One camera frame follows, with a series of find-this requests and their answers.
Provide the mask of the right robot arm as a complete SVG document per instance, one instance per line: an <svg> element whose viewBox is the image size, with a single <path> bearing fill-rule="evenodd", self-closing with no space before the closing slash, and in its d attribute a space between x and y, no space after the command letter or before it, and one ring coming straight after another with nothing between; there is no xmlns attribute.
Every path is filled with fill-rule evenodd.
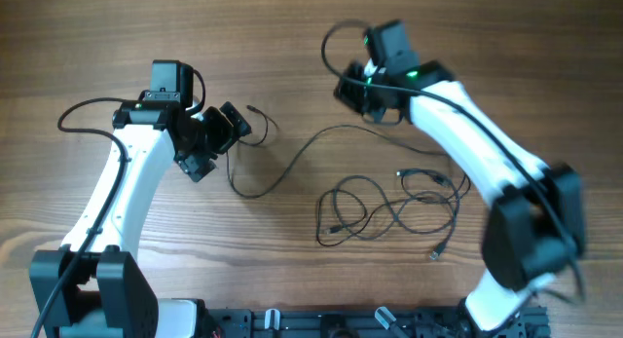
<svg viewBox="0 0 623 338"><path fill-rule="evenodd" d="M452 310L452 333L464 337L546 337L546 313L531 306L550 294L562 271L573 273L585 299L579 267L586 249L582 182L566 164L550 166L515 143L470 98L438 61L421 62L403 21L373 25L346 19L335 31L356 28L368 61L337 74L334 95L373 125L394 111L432 138L466 174L488 210L481 243L485 272Z"/></svg>

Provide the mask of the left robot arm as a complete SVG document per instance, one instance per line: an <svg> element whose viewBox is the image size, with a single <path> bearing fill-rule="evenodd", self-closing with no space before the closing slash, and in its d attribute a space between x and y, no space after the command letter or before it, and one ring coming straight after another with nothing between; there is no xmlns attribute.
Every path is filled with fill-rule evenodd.
<svg viewBox="0 0 623 338"><path fill-rule="evenodd" d="M156 60L137 100L120 99L109 156L80 219L56 250L38 250L29 278L39 316L31 334L49 337L222 337L201 299L160 299L137 265L147 213L167 169L199 182L251 133L231 102L194 98L200 72Z"/></svg>

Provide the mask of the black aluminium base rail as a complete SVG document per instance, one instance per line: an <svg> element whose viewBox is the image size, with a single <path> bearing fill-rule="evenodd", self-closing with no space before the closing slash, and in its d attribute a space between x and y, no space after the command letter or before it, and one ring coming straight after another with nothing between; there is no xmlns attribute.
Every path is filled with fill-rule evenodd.
<svg viewBox="0 0 623 338"><path fill-rule="evenodd" d="M547 310L527 307L492 332L481 331L458 307L412 311L279 311L217 309L208 312L208 337L504 337L550 338Z"/></svg>

